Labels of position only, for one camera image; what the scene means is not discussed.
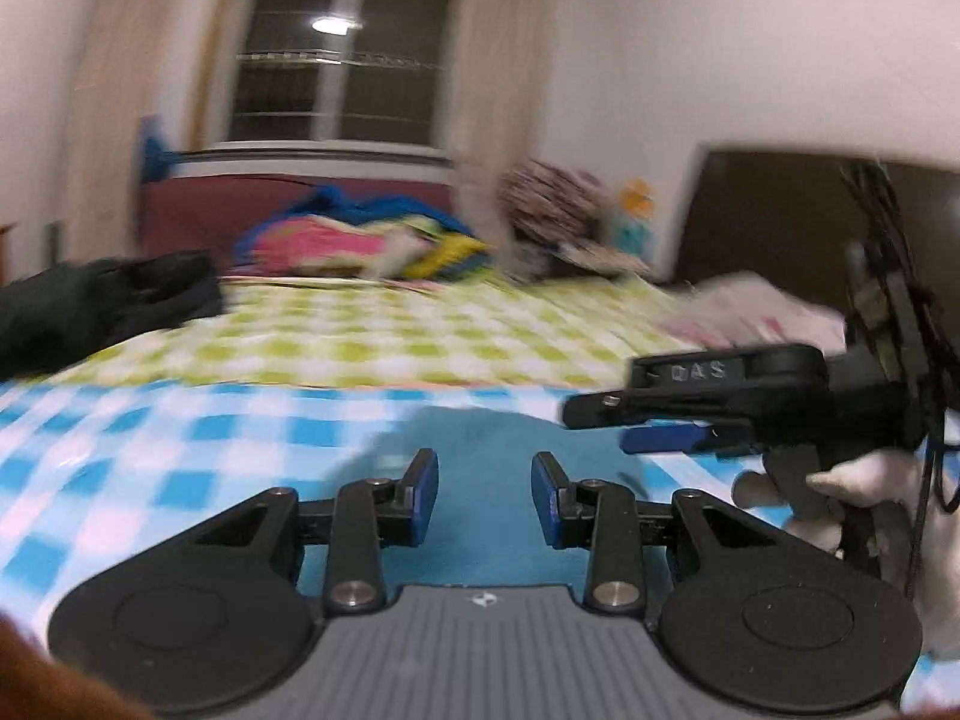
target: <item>blue and white checkered fabric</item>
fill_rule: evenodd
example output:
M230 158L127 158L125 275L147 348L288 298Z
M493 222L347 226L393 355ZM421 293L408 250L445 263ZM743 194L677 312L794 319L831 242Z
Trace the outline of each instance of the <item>blue and white checkered fabric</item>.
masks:
M275 485L316 498L349 479L397 477L420 446L440 455L440 496L424 546L384 553L388 581L576 586L586 554L549 550L536 526L535 451L553 451L571 478L617 478L661 501L678 487L728 500L733 478L760 465L627 457L617 431L554 423L568 394L0 388L0 607L42 638L56 603L114 563ZM785 512L761 514L781 524ZM318 589L322 563L322 553L308 556L305 590ZM959 678L956 665L924 660L906 703L960 703Z

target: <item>window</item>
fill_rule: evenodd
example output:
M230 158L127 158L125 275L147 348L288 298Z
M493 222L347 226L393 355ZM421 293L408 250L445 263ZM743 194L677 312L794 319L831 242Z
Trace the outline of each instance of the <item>window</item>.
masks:
M450 2L253 0L224 136L443 146Z

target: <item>screw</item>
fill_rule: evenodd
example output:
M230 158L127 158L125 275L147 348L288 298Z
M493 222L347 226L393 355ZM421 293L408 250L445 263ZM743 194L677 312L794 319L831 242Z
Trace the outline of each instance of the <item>screw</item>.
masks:
M364 607L376 599L376 590L366 581L341 581L330 596L342 607Z
M593 597L605 607L625 607L640 600L640 591L628 581L605 581L594 587Z

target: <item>yellow-green checkered bedsheet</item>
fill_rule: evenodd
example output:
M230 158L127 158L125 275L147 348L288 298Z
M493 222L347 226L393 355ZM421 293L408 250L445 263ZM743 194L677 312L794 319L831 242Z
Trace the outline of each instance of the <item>yellow-green checkered bedsheet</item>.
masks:
M229 284L230 310L132 338L55 383L247 382L294 386L517 385L601 388L625 362L689 348L656 328L673 298L640 279L438 293L384 286Z

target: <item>curtain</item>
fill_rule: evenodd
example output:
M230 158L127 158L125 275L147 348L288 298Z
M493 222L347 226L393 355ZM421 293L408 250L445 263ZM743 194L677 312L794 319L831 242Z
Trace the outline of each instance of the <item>curtain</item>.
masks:
M549 62L552 0L459 0L450 141L464 220L517 271L498 178L531 156Z
M142 118L176 0L97 0L66 125L64 254L134 252Z

